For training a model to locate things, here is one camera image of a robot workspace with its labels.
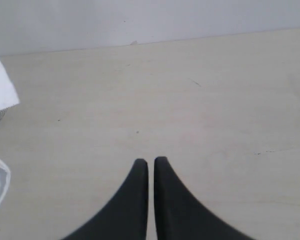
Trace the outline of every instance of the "black plastic part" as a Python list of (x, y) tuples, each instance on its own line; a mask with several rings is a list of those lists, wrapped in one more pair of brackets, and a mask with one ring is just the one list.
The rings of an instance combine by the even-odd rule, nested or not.
[(166, 157), (154, 162), (154, 212), (158, 240), (252, 240), (204, 207)]
[(112, 199), (64, 240), (145, 240), (148, 221), (148, 165), (135, 160)]

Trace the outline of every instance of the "light wooden surface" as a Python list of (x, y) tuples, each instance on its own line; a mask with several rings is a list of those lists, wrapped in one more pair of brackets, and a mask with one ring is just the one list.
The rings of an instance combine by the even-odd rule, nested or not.
[(58, 240), (136, 158), (168, 156), (194, 195), (258, 240), (300, 240), (300, 29), (4, 57), (21, 104), (0, 240)]

